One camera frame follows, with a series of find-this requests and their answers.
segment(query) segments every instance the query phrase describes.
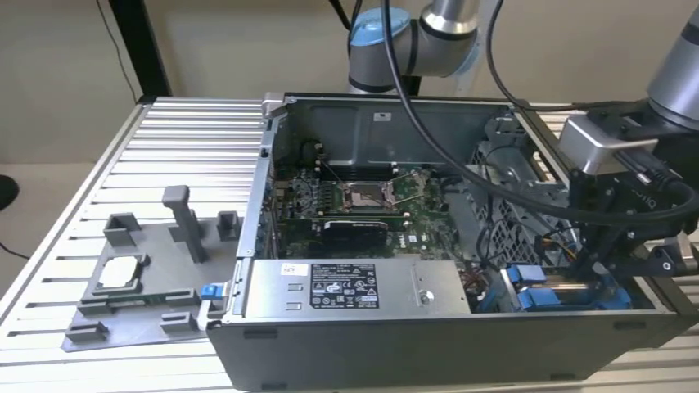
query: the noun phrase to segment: aluminum extrusion table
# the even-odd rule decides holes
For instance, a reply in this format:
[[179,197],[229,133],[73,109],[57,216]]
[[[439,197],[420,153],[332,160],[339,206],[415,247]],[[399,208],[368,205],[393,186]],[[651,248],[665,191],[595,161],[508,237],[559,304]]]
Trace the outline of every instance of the aluminum extrusion table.
[[[541,115],[553,132],[569,114]],[[261,101],[159,98],[136,107],[0,301],[0,391],[235,391],[207,339],[75,353],[60,345],[109,214],[132,211],[143,223],[172,220],[160,204],[163,187],[188,184],[199,217],[215,217],[220,210],[244,215],[261,134]],[[699,276],[677,282],[699,305]],[[699,326],[660,349],[620,356],[584,382],[411,391],[544,389],[699,391]]]

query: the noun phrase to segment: motherboard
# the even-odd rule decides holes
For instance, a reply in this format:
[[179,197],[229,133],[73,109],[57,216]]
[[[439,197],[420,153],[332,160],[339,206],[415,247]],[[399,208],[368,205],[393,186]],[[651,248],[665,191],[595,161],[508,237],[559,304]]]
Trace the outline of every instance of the motherboard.
[[280,258],[463,260],[440,179],[425,167],[284,168],[275,182]]

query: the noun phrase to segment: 3d-printed holder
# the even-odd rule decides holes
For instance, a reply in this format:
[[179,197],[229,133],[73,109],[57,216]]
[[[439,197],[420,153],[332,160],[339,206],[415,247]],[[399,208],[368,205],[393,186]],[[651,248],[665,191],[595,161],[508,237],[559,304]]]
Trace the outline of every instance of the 3d-printed holder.
[[240,219],[221,211],[197,220],[187,186],[169,186],[163,205],[175,224],[140,225],[131,213],[107,220],[105,248],[65,332],[65,351],[205,337],[196,318],[219,314],[199,288],[232,276]]

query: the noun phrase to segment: cable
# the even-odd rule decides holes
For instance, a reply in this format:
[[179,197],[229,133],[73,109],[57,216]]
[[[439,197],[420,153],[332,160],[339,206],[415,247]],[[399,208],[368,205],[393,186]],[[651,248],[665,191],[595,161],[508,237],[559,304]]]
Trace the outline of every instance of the cable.
[[18,252],[13,252],[1,242],[0,242],[0,248],[6,252],[8,254],[12,254],[13,256],[22,258],[24,260],[29,260],[29,257],[24,254],[20,254]]
[[328,0],[329,5],[335,9],[335,13],[337,14],[337,17],[340,18],[341,25],[344,26],[345,30],[351,29],[349,20],[347,19],[345,10],[341,8],[340,0]]
[[136,91],[133,90],[133,85],[131,84],[129,76],[127,75],[127,70],[124,68],[124,60],[121,59],[121,51],[119,50],[117,40],[113,38],[112,29],[109,29],[109,24],[107,23],[105,12],[101,9],[100,0],[95,0],[95,3],[97,4],[97,8],[100,9],[101,21],[105,24],[107,33],[109,34],[109,38],[112,39],[113,48],[117,50],[117,59],[119,67],[121,68],[121,75],[124,76],[127,84],[129,85],[131,97],[133,98],[133,103],[136,104]]
[[500,92],[507,97],[509,102],[519,108],[527,111],[537,111],[537,112],[559,112],[559,111],[572,111],[572,110],[584,110],[584,109],[592,109],[597,108],[600,106],[612,106],[619,104],[628,104],[628,102],[623,101],[600,101],[600,102],[580,102],[577,104],[571,105],[563,105],[563,106],[533,106],[528,104],[524,100],[520,100],[516,98],[507,87],[504,86],[503,80],[500,79],[500,75],[497,73],[497,70],[495,68],[495,61],[492,60],[492,33],[495,31],[495,23],[497,21],[497,16],[500,15],[500,9],[503,8],[504,0],[500,0],[495,6],[495,10],[492,12],[491,17],[491,23],[488,24],[488,29],[485,32],[485,59],[488,61],[488,69],[491,71],[492,79],[495,80],[495,84],[497,85],[497,88],[500,89]]
[[567,219],[568,221],[581,222],[587,224],[596,225],[637,225],[637,224],[656,224],[664,223],[667,221],[673,221],[676,219],[683,219],[687,216],[696,215],[699,212],[699,196],[696,195],[693,189],[680,182],[673,182],[668,184],[667,191],[683,194],[685,202],[675,208],[668,210],[659,210],[649,213],[636,213],[633,215],[627,215],[623,213],[603,213],[596,211],[587,211],[571,208],[563,208],[553,205],[547,205],[528,197],[520,195],[511,190],[499,187],[493,183],[488,182],[479,174],[473,173],[467,169],[452,157],[452,155],[444,150],[439,145],[436,139],[432,137],[431,132],[427,130],[427,127],[423,124],[421,119],[412,107],[412,103],[405,94],[405,89],[403,83],[400,82],[400,71],[397,66],[397,60],[395,59],[395,49],[393,49],[393,37],[391,34],[391,26],[388,22],[388,9],[389,1],[381,0],[381,22],[383,22],[383,45],[385,47],[388,65],[391,69],[391,77],[393,79],[395,90],[397,92],[400,103],[405,108],[407,117],[411,120],[412,126],[419,132],[420,137],[423,138],[427,145],[437,153],[437,155],[444,159],[445,163],[451,165],[456,171],[461,174],[465,180],[473,183],[476,186],[481,187],[485,192],[501,197],[504,200],[509,201],[515,205],[521,206],[528,210],[533,210],[537,213],[549,215],[552,217],[559,217],[560,219]]
[[576,258],[575,252],[572,252],[572,250],[571,250],[567,246],[564,246],[563,243],[556,242],[555,240],[552,240],[552,239],[547,239],[547,238],[541,238],[541,241],[543,241],[543,242],[549,242],[551,244],[553,244],[553,245],[556,245],[557,247],[560,247],[560,249],[568,253],[569,258],[571,258],[572,260],[575,260],[575,258]]
[[363,0],[355,0],[352,9],[352,19],[349,20],[349,31],[347,32],[347,55],[349,56],[349,42],[352,41],[353,26],[357,23],[359,12],[361,11]]

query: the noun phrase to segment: warning label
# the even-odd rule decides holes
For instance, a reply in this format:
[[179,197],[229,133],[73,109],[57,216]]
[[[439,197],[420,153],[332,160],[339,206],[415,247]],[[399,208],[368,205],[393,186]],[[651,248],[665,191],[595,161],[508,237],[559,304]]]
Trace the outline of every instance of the warning label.
[[377,309],[379,283],[373,264],[312,264],[311,307]]

